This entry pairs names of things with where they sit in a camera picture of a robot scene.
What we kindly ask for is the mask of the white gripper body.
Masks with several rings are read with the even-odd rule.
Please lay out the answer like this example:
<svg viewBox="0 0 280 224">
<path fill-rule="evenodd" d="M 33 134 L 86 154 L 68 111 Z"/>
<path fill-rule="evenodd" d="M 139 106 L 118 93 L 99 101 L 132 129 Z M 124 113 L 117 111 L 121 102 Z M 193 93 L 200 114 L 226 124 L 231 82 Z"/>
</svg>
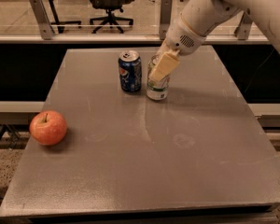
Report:
<svg viewBox="0 0 280 224">
<path fill-rule="evenodd" d="M 193 53 L 204 41 L 205 37 L 197 35 L 181 14 L 169 26 L 165 38 L 167 47 L 171 50 L 178 50 L 180 55 Z"/>
</svg>

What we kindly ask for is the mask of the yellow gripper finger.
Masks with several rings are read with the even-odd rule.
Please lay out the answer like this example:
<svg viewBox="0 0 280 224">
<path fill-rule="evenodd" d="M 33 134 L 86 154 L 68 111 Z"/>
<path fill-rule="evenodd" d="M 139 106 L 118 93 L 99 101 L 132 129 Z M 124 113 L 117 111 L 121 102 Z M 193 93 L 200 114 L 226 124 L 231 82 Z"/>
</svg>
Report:
<svg viewBox="0 0 280 224">
<path fill-rule="evenodd" d="M 152 68 L 148 77 L 154 81 L 161 81 L 170 75 L 179 65 L 179 50 L 160 49 L 157 52 L 158 61 Z"/>
<path fill-rule="evenodd" d="M 167 46 L 166 40 L 163 40 L 161 46 L 159 47 L 158 51 L 156 52 L 157 55 L 162 55 L 163 53 L 167 52 L 169 47 Z"/>
</svg>

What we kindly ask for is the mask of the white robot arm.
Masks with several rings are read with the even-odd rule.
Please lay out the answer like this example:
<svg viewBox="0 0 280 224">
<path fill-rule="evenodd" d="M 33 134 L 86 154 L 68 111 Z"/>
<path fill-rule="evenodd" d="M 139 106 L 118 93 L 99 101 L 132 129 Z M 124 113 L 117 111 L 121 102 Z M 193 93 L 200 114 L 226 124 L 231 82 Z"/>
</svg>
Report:
<svg viewBox="0 0 280 224">
<path fill-rule="evenodd" d="M 221 23 L 243 11 L 280 54 L 280 0 L 189 0 L 170 24 L 148 77 L 160 81 L 193 53 Z"/>
</svg>

